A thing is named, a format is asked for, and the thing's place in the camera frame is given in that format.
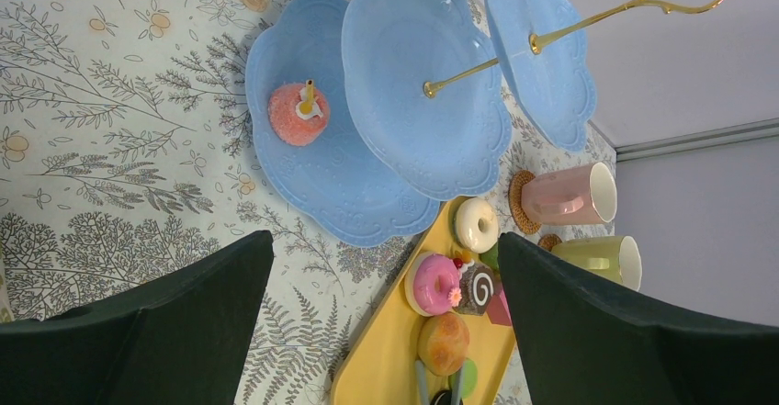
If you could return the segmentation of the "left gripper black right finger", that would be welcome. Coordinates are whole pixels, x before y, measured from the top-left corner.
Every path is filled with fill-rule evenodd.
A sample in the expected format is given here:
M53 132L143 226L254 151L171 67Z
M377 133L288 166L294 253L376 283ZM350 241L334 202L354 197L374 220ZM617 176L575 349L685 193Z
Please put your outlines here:
M680 308L513 232L499 267L535 404L775 404L778 330Z

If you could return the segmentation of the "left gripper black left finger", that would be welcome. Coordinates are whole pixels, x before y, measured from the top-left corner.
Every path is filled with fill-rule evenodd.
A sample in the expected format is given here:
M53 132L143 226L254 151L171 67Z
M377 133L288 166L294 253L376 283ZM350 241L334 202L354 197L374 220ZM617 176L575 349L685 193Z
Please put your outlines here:
M166 276L1 328L4 404L231 404L274 262L255 231Z

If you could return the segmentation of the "green ceramic mug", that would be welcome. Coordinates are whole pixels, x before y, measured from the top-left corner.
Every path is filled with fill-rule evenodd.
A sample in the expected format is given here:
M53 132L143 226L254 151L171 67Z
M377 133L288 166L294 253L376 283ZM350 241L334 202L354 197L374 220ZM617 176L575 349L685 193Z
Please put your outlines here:
M551 252L576 265L624 287L639 291L642 263L637 242L631 236L582 238L562 242Z

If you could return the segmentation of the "pink ceramic mug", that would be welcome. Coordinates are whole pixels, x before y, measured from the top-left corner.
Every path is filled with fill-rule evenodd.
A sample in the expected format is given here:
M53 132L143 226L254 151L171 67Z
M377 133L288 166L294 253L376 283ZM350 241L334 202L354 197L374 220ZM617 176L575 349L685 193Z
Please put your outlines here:
M541 174L523 185L521 208L545 225L607 224L617 212L615 178L603 162Z

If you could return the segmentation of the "red sugared pastry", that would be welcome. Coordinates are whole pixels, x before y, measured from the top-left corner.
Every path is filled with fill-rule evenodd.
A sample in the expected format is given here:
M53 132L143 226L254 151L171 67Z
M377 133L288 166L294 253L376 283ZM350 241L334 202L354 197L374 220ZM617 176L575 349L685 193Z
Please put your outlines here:
M331 109L312 79L303 84L284 84L268 102L272 129L285 143L302 147L314 142L329 124Z

